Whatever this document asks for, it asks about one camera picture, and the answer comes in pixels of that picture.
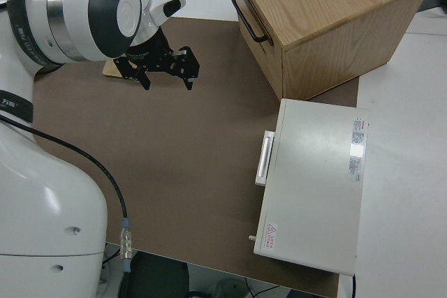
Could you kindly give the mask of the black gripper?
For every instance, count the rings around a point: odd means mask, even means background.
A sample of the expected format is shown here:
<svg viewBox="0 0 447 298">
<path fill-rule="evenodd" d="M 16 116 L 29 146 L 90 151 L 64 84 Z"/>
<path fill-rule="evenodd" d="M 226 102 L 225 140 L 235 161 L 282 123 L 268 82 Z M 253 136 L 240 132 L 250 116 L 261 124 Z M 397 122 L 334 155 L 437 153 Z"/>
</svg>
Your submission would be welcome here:
<svg viewBox="0 0 447 298">
<path fill-rule="evenodd" d="M 131 46 L 123 56 L 113 59 L 113 63 L 124 79 L 139 81 L 146 91 L 151 85 L 146 73 L 164 72 L 179 77 L 190 91 L 200 69 L 192 49 L 184 46 L 173 50 L 162 31 L 144 43 Z"/>
</svg>

